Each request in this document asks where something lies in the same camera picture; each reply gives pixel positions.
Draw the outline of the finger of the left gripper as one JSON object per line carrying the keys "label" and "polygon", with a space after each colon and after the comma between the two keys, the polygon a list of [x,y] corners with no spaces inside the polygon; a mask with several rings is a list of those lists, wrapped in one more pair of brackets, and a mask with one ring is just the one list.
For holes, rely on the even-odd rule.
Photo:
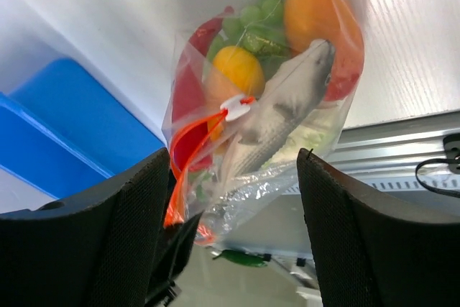
{"label": "finger of the left gripper", "polygon": [[195,241],[201,214],[160,231],[149,280],[146,306],[169,306],[181,293],[175,280],[184,271]]}

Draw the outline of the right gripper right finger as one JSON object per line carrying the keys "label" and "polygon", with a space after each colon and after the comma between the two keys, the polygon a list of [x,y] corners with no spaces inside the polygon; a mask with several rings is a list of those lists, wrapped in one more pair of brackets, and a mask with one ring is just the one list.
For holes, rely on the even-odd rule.
{"label": "right gripper right finger", "polygon": [[457,306],[459,218],[409,203],[307,149],[298,185],[325,306]]}

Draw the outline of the green toy grapes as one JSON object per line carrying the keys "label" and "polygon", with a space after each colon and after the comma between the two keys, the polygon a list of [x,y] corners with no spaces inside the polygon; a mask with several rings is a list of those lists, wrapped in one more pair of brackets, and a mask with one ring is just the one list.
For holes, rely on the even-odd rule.
{"label": "green toy grapes", "polygon": [[242,47],[259,59],[287,58],[284,0],[257,0],[222,19],[220,32],[211,42],[206,58],[212,61],[227,46]]}

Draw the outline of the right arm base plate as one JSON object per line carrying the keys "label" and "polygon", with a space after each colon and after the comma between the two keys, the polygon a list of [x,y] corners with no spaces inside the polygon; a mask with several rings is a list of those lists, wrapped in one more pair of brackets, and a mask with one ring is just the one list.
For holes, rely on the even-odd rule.
{"label": "right arm base plate", "polygon": [[450,134],[443,138],[443,149],[448,160],[448,168],[453,174],[460,173],[460,134]]}

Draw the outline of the red orange toy mango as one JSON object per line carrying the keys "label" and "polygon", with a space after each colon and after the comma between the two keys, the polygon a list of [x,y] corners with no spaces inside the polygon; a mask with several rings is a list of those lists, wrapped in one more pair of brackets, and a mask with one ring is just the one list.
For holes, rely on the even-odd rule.
{"label": "red orange toy mango", "polygon": [[285,36],[294,55],[304,52],[317,39],[336,48],[325,100],[346,98],[364,68],[362,31],[347,0],[284,0]]}

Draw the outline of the grey toy fish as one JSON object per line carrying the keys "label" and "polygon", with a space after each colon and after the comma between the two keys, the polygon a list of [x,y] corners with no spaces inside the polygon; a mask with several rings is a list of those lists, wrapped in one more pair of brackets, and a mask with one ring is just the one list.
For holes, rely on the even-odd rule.
{"label": "grey toy fish", "polygon": [[336,48],[330,41],[318,39],[304,52],[281,64],[230,140],[218,169],[220,193],[290,168],[290,162],[268,169],[262,166],[322,102],[335,55]]}

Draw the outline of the red toy chili pepper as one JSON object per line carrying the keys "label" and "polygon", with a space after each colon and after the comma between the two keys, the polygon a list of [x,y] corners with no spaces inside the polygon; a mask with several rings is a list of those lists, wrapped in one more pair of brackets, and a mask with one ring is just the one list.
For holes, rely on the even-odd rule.
{"label": "red toy chili pepper", "polygon": [[[176,68],[172,89],[172,122],[184,120],[194,111],[205,106],[206,100],[202,87],[203,62],[213,39],[221,31],[225,16],[234,13],[228,6],[224,12],[203,23],[189,38]],[[207,133],[207,125],[200,124],[185,134],[175,146],[171,155],[175,172],[179,173],[188,158]]]}

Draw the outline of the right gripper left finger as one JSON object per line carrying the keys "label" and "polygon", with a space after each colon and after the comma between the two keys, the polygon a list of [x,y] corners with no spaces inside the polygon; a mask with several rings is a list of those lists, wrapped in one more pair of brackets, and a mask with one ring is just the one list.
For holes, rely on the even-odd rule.
{"label": "right gripper left finger", "polygon": [[3,306],[143,306],[167,200],[169,155],[36,211],[1,215]]}

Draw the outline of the white green toy cabbage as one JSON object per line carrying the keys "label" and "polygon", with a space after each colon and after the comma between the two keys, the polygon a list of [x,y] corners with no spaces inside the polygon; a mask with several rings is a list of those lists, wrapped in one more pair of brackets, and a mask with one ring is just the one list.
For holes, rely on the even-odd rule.
{"label": "white green toy cabbage", "polygon": [[322,104],[288,135],[286,143],[262,169],[292,162],[301,148],[313,149],[321,155],[327,155],[341,134],[341,117],[341,107],[338,104]]}

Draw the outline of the clear zip top bag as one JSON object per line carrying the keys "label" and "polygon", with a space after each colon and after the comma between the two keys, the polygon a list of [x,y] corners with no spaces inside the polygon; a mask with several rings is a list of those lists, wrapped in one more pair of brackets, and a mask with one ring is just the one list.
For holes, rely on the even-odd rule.
{"label": "clear zip top bag", "polygon": [[167,228],[217,242],[327,155],[364,70],[367,0],[192,0],[162,125],[176,183]]}

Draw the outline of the yellow toy mango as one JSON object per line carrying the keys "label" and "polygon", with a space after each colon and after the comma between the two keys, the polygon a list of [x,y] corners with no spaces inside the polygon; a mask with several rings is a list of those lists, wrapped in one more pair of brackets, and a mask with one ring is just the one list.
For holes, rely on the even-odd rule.
{"label": "yellow toy mango", "polygon": [[242,47],[221,48],[212,62],[204,65],[203,89],[208,112],[239,94],[258,98],[265,89],[265,75],[258,59]]}

